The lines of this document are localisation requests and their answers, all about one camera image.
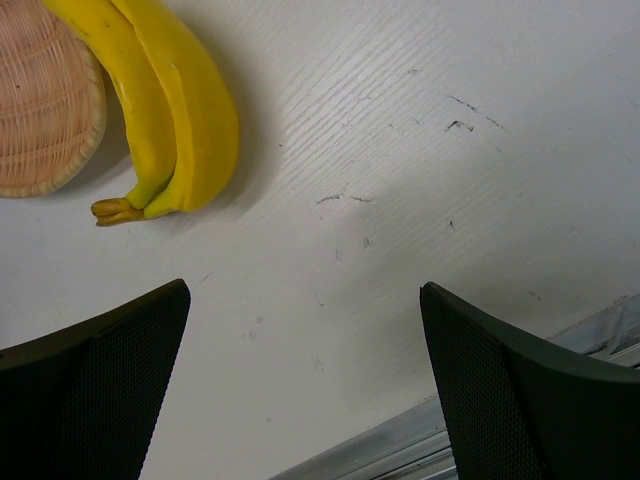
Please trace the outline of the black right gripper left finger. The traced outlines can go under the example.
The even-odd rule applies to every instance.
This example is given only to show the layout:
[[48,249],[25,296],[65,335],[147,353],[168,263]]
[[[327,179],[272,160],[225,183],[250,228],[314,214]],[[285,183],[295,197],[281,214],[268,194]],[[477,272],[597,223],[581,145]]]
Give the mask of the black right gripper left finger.
[[2,350],[2,478],[139,478],[190,304],[176,279]]

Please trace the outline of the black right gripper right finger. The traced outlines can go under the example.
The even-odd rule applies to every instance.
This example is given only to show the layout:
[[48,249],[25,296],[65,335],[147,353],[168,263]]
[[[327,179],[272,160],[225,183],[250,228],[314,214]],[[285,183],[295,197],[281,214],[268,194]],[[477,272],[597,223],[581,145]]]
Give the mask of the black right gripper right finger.
[[432,282],[420,308],[459,478],[638,478],[638,370],[554,345]]

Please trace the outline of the yellow fake banana bunch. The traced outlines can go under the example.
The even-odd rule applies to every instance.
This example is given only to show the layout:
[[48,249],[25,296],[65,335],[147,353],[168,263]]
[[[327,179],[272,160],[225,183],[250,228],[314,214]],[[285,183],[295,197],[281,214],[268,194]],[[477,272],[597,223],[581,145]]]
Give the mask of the yellow fake banana bunch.
[[162,1],[48,1],[89,47],[120,102],[137,182],[95,202],[101,227],[192,213],[231,180],[240,148],[236,105],[218,66]]

